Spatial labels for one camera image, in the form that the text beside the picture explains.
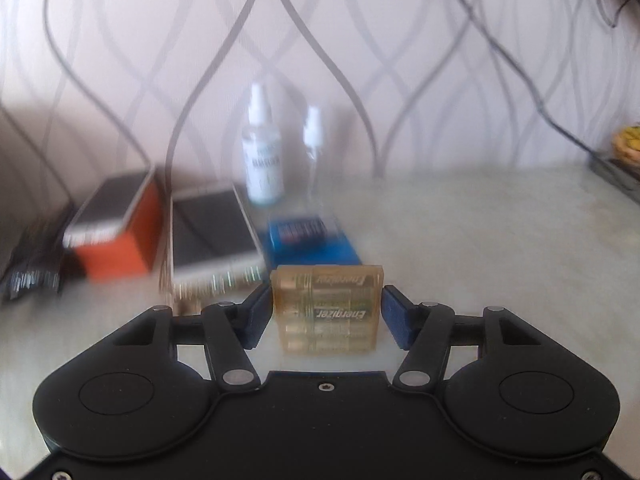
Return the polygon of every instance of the blue package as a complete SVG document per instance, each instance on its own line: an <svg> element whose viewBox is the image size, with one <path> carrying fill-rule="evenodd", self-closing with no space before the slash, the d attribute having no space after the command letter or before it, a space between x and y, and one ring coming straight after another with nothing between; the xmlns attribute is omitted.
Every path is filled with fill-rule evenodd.
<svg viewBox="0 0 640 480"><path fill-rule="evenodd" d="M278 227L296 224L298 227L304 224L308 229L298 230L291 234L287 230ZM283 222L272 222L270 230L260 234L260 241L265 251L265 256L275 268L279 265L361 265L362 261L353 249L349 239L334 225L335 222L326 222L318 217L295 219ZM292 243L300 234L300 243Z"/></svg>
<svg viewBox="0 0 640 480"><path fill-rule="evenodd" d="M274 254L297 253L319 247L327 238L320 217L270 222L269 238Z"/></svg>

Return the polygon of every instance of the wire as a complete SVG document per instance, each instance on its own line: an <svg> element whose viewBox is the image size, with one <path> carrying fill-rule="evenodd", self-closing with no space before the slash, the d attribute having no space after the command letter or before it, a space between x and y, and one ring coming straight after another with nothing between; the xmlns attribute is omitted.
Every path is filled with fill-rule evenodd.
<svg viewBox="0 0 640 480"><path fill-rule="evenodd" d="M616 28L618 26L618 22L620 21L620 14L622 13L623 9L628 5L630 1L631 0L624 0L620 4L620 6L616 9L616 12L613 15L613 19L611 19L609 16L607 16L607 12L604 9L604 4L602 0L596 0L596 6L598 7L598 12L600 13L600 16L602 17L602 21L605 22L607 27Z"/></svg>
<svg viewBox="0 0 640 480"><path fill-rule="evenodd" d="M480 17L483 22L486 22L486 8L484 6L484 0L478 0L478 10L480 12ZM502 91L502 95L504 96L504 100L507 104L508 111L508 121L511 123L511 145L513 146L513 150L516 151L518 149L518 139L520 138L518 133L520 131L520 121L518 120L518 111L516 110L516 103L511 95L511 88L507 79L502 70L502 65L500 64L500 59L497 57L495 50L492 48L488 49L489 57L491 58L491 63L494 66L495 75L498 78L498 83L500 83L500 90ZM493 147L490 147L491 152L497 152Z"/></svg>
<svg viewBox="0 0 640 480"><path fill-rule="evenodd" d="M620 180L618 175L611 169L609 163L606 160L604 160L593 148L587 146L584 142L582 142L580 139L575 137L572 133L570 133L568 130L563 128L560 124L556 123L556 121L549 114L548 110L546 110L545 101L542 98L542 95L540 95L540 91L536 87L533 80L529 77L527 72L523 69L523 67L493 37L493 35L489 32L489 30L486 28L484 23L478 19L478 17L474 12L473 6L467 0L458 0L458 1L460 2L460 5L466 10L467 15L469 16L469 20L471 21L471 23L473 23L474 27L478 30L478 32L480 32L480 34L482 34L485 40L488 41L491 48L494 49L496 52L498 52L500 56L502 56L502 58L507 63L507 65L511 67L511 69L516 73L516 75L522 80L524 85L527 87L527 90L529 91L529 94L531 95L531 98L533 99L533 102L536 106L536 110L538 111L542 119L545 121L545 123L548 124L548 126L554 129L557 133L562 135L569 142L572 142L575 146L577 146L584 152L588 153L593 160L596 160L599 164L601 164L602 167L607 171L607 173L611 174L611 176L615 179L615 181L618 183L618 185L621 188L630 190L630 188L627 187Z"/></svg>
<svg viewBox="0 0 640 480"><path fill-rule="evenodd" d="M549 99L555 94L558 86L562 82L562 78L564 77L564 72L566 68L569 66L571 61L572 53L574 52L574 43L575 43L575 28L577 27L578 20L578 12L582 7L584 0L576 0L575 7L572 9L571 1L564 0L565 8L569 11L569 33L567 35L567 44L564 50L564 54L562 54L562 59L558 66L558 70L556 71L556 75L554 76L553 81L549 84L548 88L545 90L542 99L548 102ZM529 142L530 134L533 131L533 126L535 124L535 119L538 117L536 112L533 112L529 121L524 128L522 138L520 139L519 145L517 146L518 150L524 149L526 144ZM512 163L515 166L516 162L520 157L520 153L514 152L512 157Z"/></svg>
<svg viewBox="0 0 640 480"><path fill-rule="evenodd" d="M478 2L479 5L482 5L482 0L472 0L473 3L475 3L476 1ZM451 5L449 5L449 2L450 0L446 1L445 12L447 13L447 18L450 25L450 31L453 34L456 32L457 23L456 23L456 17L454 16L454 9L451 7ZM468 27L470 25L468 16L465 15L463 16L462 19L465 21L465 26ZM486 56L480 57L478 60L476 60L476 62L474 62L473 60L471 60L466 56L465 49L462 48L462 46L460 46L459 52L460 52L460 59L464 67L466 68L468 77L461 79L458 85L449 93L449 97L442 104L442 107L438 115L438 119L433 123L434 134L431 136L431 142L428 144L426 149L427 153L426 153L425 163L426 163L426 167L428 168L433 168L434 165L436 164L436 156L438 153L438 149L440 147L442 139L446 136L446 132L447 132L446 126L447 124L449 124L449 121L451 121L456 116L455 114L451 113L451 111L453 110L456 103L459 103L460 101L462 101L462 99L466 95L466 92L470 91L472 87L476 88L476 95L478 96L478 101L482 108L482 115L484 118L484 121L483 121L484 135L489 140L489 142L486 143L486 146L487 148L489 148L491 145L492 131L494 129L491 124L492 117L490 116L491 114L489 112L490 106L486 98L485 88L482 86L481 82L478 80L478 77L477 77L478 70L484 66L484 64L487 62L487 60L490 57L490 54L489 54L490 50L489 48L487 48Z"/></svg>

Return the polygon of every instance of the white tabletop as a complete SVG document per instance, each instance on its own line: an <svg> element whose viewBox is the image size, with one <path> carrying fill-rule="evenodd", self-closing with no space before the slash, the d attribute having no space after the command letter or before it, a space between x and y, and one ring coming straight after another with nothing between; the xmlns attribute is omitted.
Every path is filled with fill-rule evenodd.
<svg viewBox="0 0 640 480"><path fill-rule="evenodd" d="M606 453L640 477L640 206L598 177L569 168L468 174L421 183L351 182L332 209L365 263L411 300L459 314L504 305L602 371L622 402ZM0 466L20 478L47 453L31 416L46 375L153 304L156 275L78 283L59 298L0 308ZM269 370L384 370L404 358L383 322L375 352L283 354L272 319L249 356ZM454 348L451 374L473 359ZM181 361L208 377L202 348Z"/></svg>

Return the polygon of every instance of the wall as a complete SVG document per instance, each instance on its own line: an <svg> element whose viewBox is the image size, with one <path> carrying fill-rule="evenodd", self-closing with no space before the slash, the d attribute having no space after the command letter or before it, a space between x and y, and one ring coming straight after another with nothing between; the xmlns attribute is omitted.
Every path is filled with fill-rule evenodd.
<svg viewBox="0 0 640 480"><path fill-rule="evenodd" d="M637 117L635 1L617 27L596 0L471 1L569 131L601 146ZM621 1L602 0L609 20ZM0 27L0 196L19 218L64 197L54 173L81 196L140 167L131 140L174 187L241 179L254 80L291 178L308 102L326 112L335 176L583 157L456 0L0 0Z"/></svg>

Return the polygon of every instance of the wavy line pattern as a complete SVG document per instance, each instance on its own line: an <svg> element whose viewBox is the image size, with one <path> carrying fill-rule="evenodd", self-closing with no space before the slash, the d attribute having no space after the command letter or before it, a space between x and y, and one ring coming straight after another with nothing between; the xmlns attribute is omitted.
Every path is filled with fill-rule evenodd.
<svg viewBox="0 0 640 480"><path fill-rule="evenodd" d="M578 152L540 120L539 106L596 148L606 144L613 129L637 119L640 7L635 0L540 0L533 14L531 0L466 0L470 9L463 13L454 0L391 0L385 5L404 25L389 51L383 47L390 43L383 23L372 27L371 20L389 16L375 15L377 0L245 0L237 14L232 3L237 0L175 0L169 13L140 23L140 34L160 38L148 53L149 68L139 67L128 54L132 51L118 30L119 17L108 14L108 9L126 6L109 6L109 1L1 3L0 116L9 127L0 137L21 139L28 156L38 161L37 182L2 144L0 164L34 211L56 201L51 177L69 197L78 192L82 182L66 182L62 175L78 174L79 168L95 180L139 163L164 163L170 189L183 136L191 151L180 159L190 166L181 170L198 168L202 181L240 177L234 154L253 79L267 81L276 116L289 114L294 120L287 124L295 128L302 127L306 98L329 91L326 102L344 118L330 139L337 158L332 167L345 172L346 164L357 161L356 166L368 166L372 176L380 177L420 175L442 167L443 160L454 166L516 168L574 160ZM130 3L153 6L159 1ZM37 6L44 28L24 21ZM533 27L544 24L546 30L532 35L532 18ZM504 42L513 60L525 67L540 90L540 102L532 104L528 84L479 38L479 26ZM444 47L434 49L434 39ZM124 106L111 102L105 96L113 93L100 86L106 57L122 69L120 84L129 96ZM183 69L194 66L204 69L194 80L185 78L193 72ZM235 79L238 66L251 66L240 81ZM207 113L211 96L227 86L238 90L216 103L215 114ZM385 93L388 109L372 109L379 92ZM166 136L145 130L143 103L155 107L163 121L173 121L165 123ZM18 113L25 106L29 120ZM104 153L95 133L84 133L95 125L100 135L113 135L104 124L84 122L92 116L91 107L117 131L114 153ZM454 129L462 117L470 125L466 135L474 138L458 146ZM353 142L360 134L367 151ZM294 142L298 135L287 132L286 138ZM65 146L77 150L66 161L60 150L50 156L61 136ZM157 139L166 137L166 145L158 146ZM127 160L130 148L140 161ZM152 160L151 149L163 152L163 160L157 155Z"/></svg>

